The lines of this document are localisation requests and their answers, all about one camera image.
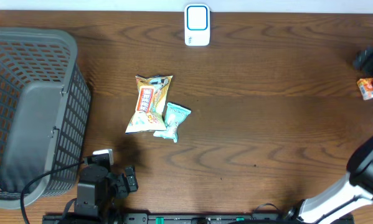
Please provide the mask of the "orange snack packet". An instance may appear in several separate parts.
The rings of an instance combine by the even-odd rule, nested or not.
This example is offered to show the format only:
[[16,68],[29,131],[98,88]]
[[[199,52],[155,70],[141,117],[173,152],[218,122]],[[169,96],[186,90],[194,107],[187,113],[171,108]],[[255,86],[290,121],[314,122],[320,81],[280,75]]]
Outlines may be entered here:
[[373,99],[373,78],[360,78],[357,86],[363,100]]

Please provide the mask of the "yellow snack bag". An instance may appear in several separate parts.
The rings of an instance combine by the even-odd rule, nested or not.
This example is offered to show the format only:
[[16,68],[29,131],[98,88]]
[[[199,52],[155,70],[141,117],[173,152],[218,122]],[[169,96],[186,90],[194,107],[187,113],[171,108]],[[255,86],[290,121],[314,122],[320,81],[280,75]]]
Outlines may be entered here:
[[138,89],[138,100],[135,113],[131,117],[126,134],[145,131],[164,131],[163,111],[172,75],[155,75],[149,78],[135,76]]

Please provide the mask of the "mint green snack packet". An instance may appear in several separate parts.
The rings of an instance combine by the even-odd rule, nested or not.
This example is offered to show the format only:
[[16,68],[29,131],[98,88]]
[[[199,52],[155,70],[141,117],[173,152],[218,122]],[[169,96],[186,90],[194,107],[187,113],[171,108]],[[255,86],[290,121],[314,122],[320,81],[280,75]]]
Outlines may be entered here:
[[166,129],[164,131],[155,131],[154,137],[164,139],[172,139],[175,143],[178,142],[177,129],[181,123],[191,114],[191,110],[181,105],[171,102],[167,103],[167,110],[164,117]]

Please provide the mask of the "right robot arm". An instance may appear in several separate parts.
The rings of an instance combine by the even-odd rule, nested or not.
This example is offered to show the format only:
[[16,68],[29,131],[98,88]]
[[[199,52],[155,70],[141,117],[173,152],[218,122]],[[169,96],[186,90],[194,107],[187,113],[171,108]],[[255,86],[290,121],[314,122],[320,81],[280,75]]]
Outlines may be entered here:
[[[360,51],[352,64],[367,75],[357,81],[363,99],[373,99],[373,47]],[[357,148],[341,179],[319,195],[302,200],[281,219],[292,223],[333,223],[367,205],[373,205],[373,137]]]

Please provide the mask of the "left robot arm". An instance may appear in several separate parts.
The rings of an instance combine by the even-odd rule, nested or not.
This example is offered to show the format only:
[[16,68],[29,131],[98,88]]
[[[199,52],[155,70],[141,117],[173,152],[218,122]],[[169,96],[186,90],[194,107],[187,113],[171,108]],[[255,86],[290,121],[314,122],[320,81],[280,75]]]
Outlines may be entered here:
[[129,166],[116,175],[96,164],[82,169],[77,185],[77,198],[66,204],[59,223],[122,223],[122,215],[114,200],[138,190],[135,168]]

